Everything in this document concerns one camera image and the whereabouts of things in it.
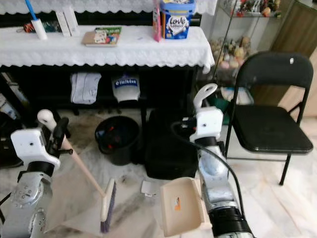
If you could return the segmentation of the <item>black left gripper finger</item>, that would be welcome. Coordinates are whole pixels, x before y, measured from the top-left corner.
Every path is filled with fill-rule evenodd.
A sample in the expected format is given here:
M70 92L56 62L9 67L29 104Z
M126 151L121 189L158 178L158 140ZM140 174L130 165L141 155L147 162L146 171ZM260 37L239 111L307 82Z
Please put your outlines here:
M56 125L52 131L52 137L57 147L64 147L63 142L65 140L68 123L68 118L61 118L56 122Z

